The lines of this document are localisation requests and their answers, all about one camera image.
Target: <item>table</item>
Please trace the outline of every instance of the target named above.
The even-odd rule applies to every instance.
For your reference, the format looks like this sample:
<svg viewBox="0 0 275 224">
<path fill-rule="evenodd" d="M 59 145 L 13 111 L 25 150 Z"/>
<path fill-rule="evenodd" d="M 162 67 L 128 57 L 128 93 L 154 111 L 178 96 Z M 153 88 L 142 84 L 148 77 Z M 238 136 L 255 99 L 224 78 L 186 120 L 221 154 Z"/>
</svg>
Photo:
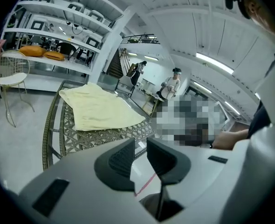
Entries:
<svg viewBox="0 0 275 224">
<path fill-rule="evenodd" d="M 145 91 L 145 93 L 146 93 L 149 97 L 147 98 L 145 104 L 144 104 L 143 107 L 142 107 L 143 110 L 144 110 L 146 104 L 147 104 L 152 98 L 155 99 L 155 100 L 154 100 L 154 108 L 153 108 L 153 111 L 152 111 L 152 113 L 151 113 L 151 115 L 150 115 L 150 117 L 152 117 L 152 115 L 153 115 L 153 113 L 155 112 L 155 109 L 156 109 L 156 107 L 157 107 L 158 101 L 164 102 L 164 100 L 163 100 L 162 98 L 158 97 L 158 96 L 153 95 L 152 93 L 147 92 L 147 91 Z"/>
<path fill-rule="evenodd" d="M 144 112 L 129 96 L 118 94 L 134 111 L 145 117 L 137 125 L 122 129 L 107 129 L 97 131 L 76 131 L 72 108 L 60 97 L 59 91 L 84 85 L 84 83 L 64 80 L 59 87 L 50 105 L 42 140 L 42 165 L 43 170 L 54 164 L 53 156 L 58 159 L 66 155 L 93 148 L 108 142 L 125 138 L 135 138 L 135 158 L 146 152 L 146 139 L 155 137 L 155 130 L 151 124 L 150 116 Z M 59 120 L 59 128 L 55 128 L 55 121 Z M 59 140 L 59 147 L 53 145 Z"/>
</svg>

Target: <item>wire chair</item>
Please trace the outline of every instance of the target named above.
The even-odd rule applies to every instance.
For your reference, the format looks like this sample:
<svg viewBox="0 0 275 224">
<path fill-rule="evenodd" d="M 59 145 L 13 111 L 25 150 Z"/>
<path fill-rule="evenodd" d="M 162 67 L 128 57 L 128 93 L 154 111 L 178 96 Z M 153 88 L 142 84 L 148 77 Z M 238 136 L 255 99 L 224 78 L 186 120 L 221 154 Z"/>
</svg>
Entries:
<svg viewBox="0 0 275 224">
<path fill-rule="evenodd" d="M 27 73 L 24 73 L 23 71 L 26 68 L 28 69 Z M 30 105 L 31 108 L 33 109 L 33 112 L 35 112 L 31 103 L 23 100 L 21 97 L 21 90 L 20 90 L 21 83 L 24 84 L 25 92 L 26 94 L 28 94 L 24 80 L 26 79 L 29 72 L 30 72 L 30 62 L 27 59 L 27 57 L 21 52 L 16 50 L 9 50 L 9 51 L 2 52 L 0 54 L 0 86 L 3 87 L 3 91 L 4 91 L 6 119 L 8 123 L 11 124 L 13 127 L 16 127 L 16 125 L 13 121 L 13 118 L 9 109 L 6 89 L 17 85 L 21 101 Z"/>
</svg>

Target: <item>pixelated area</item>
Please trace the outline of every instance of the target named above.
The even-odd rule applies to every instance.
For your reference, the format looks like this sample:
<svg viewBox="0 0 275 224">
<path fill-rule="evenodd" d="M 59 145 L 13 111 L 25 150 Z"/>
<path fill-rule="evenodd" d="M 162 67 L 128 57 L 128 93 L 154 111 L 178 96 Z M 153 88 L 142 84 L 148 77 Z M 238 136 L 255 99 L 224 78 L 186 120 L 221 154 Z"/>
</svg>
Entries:
<svg viewBox="0 0 275 224">
<path fill-rule="evenodd" d="M 200 146 L 214 140 L 225 123 L 225 114 L 215 101 L 190 95 L 160 103 L 153 125 L 160 138 L 177 145 Z"/>
</svg>

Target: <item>floor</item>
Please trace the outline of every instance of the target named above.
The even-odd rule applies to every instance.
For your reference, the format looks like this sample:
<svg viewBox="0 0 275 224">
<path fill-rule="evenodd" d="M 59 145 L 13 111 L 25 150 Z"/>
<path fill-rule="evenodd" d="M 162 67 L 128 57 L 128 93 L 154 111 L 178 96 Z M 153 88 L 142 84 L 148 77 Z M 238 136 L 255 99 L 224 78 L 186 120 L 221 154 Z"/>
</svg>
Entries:
<svg viewBox="0 0 275 224">
<path fill-rule="evenodd" d="M 114 89 L 116 83 L 116 78 L 102 74 L 98 84 L 106 89 Z M 28 182 L 43 171 L 42 136 L 54 94 L 46 91 L 28 91 L 26 96 L 23 92 L 23 97 L 33 105 L 33 112 L 28 104 L 20 101 L 18 90 L 10 89 L 7 98 L 16 128 L 8 124 L 4 100 L 0 99 L 0 183 L 15 193 L 19 193 Z M 143 106 L 146 101 L 141 91 L 134 91 L 132 98 L 139 106 Z M 53 142 L 55 148 L 59 145 L 55 134 L 53 140 L 57 140 Z M 138 200 L 160 191 L 160 180 L 155 176 L 145 154 L 134 162 L 131 179 L 136 183 Z"/>
</svg>

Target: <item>black sleeve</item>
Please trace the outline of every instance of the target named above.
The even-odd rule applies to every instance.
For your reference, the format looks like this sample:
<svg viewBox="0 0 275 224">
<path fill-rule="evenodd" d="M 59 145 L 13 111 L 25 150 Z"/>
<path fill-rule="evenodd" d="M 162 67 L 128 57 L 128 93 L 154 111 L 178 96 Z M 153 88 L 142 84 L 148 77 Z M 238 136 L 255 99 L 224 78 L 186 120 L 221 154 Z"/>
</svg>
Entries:
<svg viewBox="0 0 275 224">
<path fill-rule="evenodd" d="M 248 129 L 247 138 L 250 137 L 257 132 L 258 130 L 262 129 L 265 126 L 270 124 L 270 118 L 267 114 L 267 111 L 262 103 L 260 103 L 257 112 L 254 114 L 253 121 L 250 123 Z"/>
</svg>

